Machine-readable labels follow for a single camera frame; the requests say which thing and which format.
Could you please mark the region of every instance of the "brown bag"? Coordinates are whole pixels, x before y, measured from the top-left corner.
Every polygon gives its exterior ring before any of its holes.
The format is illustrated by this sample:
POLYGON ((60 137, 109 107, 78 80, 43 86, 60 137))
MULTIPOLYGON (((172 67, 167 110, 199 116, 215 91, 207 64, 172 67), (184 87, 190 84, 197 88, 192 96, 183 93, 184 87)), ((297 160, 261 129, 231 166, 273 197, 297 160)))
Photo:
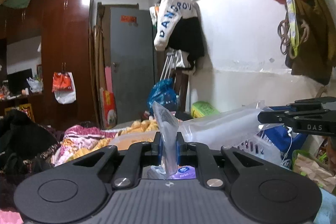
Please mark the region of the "brown bag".
POLYGON ((295 0, 299 37, 304 29, 302 20, 309 26, 309 35, 298 47, 298 55, 290 60, 292 75, 305 75, 323 85, 330 80, 336 65, 336 29, 325 0, 295 0))

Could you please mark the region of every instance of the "gray textured base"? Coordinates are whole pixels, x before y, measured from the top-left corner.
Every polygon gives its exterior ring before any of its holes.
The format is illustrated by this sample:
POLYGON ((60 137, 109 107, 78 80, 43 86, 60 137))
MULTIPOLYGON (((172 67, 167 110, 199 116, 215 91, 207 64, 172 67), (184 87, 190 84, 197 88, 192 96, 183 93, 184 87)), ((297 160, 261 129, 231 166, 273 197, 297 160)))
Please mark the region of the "gray textured base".
POLYGON ((256 224, 257 222, 239 213, 225 193, 206 189, 196 179, 143 179, 133 189, 115 192, 100 213, 82 223, 256 224))

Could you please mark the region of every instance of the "blue plastic bag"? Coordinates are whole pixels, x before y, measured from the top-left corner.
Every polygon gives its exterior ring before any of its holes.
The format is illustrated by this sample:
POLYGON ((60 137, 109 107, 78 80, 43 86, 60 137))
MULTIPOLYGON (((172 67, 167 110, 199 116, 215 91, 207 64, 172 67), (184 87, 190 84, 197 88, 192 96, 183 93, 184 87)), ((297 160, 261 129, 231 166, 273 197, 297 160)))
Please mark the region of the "blue plastic bag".
POLYGON ((176 111, 179 107, 176 93, 173 89, 173 79, 163 79, 157 82, 148 97, 147 107, 153 115, 153 103, 157 102, 169 111, 176 111))

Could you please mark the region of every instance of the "yellow strap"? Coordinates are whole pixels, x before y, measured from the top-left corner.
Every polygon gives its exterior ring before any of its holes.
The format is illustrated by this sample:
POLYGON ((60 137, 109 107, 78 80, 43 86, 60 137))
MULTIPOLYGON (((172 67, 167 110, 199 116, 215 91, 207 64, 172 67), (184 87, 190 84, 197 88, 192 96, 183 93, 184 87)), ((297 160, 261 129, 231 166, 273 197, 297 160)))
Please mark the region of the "yellow strap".
POLYGON ((297 56, 297 48, 299 46, 299 29, 296 22, 296 10, 295 10, 295 1, 286 0, 287 10, 288 10, 288 19, 289 19, 289 29, 291 36, 291 45, 293 48, 293 57, 297 56))

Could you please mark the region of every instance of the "computer monitor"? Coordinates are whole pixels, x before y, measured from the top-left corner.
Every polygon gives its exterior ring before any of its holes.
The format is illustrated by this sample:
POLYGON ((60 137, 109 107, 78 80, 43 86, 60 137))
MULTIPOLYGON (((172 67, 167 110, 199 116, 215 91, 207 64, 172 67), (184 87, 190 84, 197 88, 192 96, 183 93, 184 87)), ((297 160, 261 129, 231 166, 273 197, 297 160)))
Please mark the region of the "computer monitor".
POLYGON ((7 75, 8 88, 13 95, 21 94, 21 91, 25 88, 30 88, 27 79, 33 77, 31 69, 18 71, 7 75))

